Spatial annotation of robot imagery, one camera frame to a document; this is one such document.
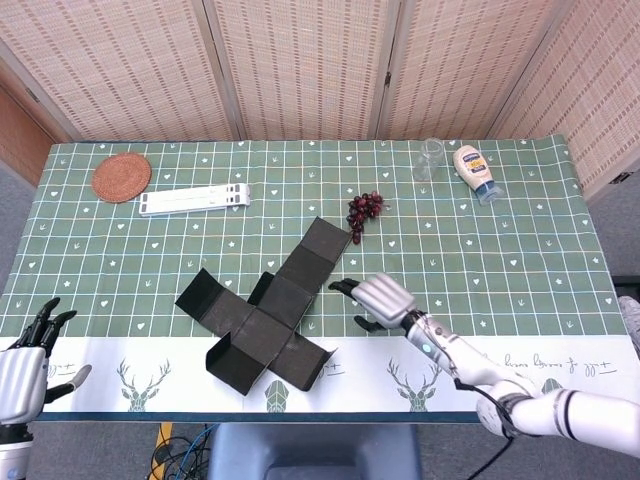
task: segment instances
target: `rattan coaster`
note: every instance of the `rattan coaster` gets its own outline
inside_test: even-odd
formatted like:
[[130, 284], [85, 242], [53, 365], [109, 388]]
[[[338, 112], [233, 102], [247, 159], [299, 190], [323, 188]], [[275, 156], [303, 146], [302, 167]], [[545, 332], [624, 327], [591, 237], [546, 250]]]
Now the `rattan coaster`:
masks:
[[137, 153], [119, 153], [107, 158], [93, 172], [91, 187], [98, 198], [122, 203], [140, 195], [151, 180], [151, 165]]

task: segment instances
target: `white robotic arm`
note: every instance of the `white robotic arm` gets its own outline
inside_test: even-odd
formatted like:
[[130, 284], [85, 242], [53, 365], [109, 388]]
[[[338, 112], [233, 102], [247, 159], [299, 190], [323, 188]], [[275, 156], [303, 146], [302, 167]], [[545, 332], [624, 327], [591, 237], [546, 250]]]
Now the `white robotic arm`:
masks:
[[370, 323], [356, 317], [364, 329], [403, 328], [406, 338], [453, 377], [456, 387], [490, 387], [476, 407], [489, 431], [509, 437], [559, 435], [640, 458], [640, 405], [574, 390], [540, 395], [529, 379], [492, 362], [419, 311], [413, 295], [384, 273], [362, 283], [345, 279], [329, 288], [353, 298], [376, 318], [377, 323]]
[[20, 338], [0, 351], [0, 479], [26, 478], [33, 443], [27, 424], [45, 404], [76, 390], [91, 371], [85, 365], [71, 381], [47, 389], [51, 350], [62, 326], [76, 314], [64, 312], [49, 320], [59, 301], [47, 302]]

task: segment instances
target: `mayonnaise bottle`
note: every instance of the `mayonnaise bottle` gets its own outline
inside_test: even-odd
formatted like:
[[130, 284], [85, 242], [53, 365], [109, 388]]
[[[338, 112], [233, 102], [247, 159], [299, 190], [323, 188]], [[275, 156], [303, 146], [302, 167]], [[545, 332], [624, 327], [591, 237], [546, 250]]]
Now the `mayonnaise bottle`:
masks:
[[504, 191], [496, 186], [487, 161], [471, 145], [463, 145], [453, 154], [453, 164], [458, 174], [476, 192], [480, 205], [489, 205], [504, 198]]

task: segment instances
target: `floor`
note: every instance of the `floor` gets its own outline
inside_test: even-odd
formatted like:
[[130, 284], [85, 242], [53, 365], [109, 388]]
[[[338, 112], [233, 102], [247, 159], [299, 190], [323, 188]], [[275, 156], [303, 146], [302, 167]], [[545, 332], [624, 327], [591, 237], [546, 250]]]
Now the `floor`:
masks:
[[[33, 190], [0, 168], [0, 288], [4, 287]], [[614, 274], [640, 274], [633, 240], [640, 234], [640, 174], [630, 177], [591, 209]], [[180, 424], [174, 432], [190, 438], [200, 425]], [[80, 480], [146, 479], [158, 424], [35, 423], [29, 478]], [[463, 479], [503, 443], [480, 425], [420, 425], [423, 478]], [[560, 438], [522, 438], [482, 478], [638, 478], [640, 460]]]

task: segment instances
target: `blue cable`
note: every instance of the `blue cable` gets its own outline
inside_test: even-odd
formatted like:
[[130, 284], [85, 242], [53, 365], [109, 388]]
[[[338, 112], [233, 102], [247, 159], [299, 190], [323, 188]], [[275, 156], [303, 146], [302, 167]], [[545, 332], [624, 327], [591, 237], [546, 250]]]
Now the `blue cable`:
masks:
[[180, 463], [180, 468], [178, 469], [178, 474], [176, 475], [175, 480], [179, 480], [180, 474], [183, 472], [183, 468], [184, 468], [185, 464], [187, 463], [187, 458], [189, 458], [189, 455], [191, 454], [191, 452], [195, 448], [196, 444], [198, 443], [198, 440], [200, 440], [200, 438], [202, 438], [204, 435], [206, 435], [207, 432], [210, 432], [211, 430], [213, 430], [214, 428], [217, 428], [217, 427], [218, 427], [218, 424], [214, 423], [213, 425], [205, 428], [204, 430], [202, 430], [198, 434], [198, 436], [191, 443], [191, 445], [189, 445], [189, 448], [187, 449], [187, 453], [185, 453], [184, 457], [182, 457], [182, 462]]

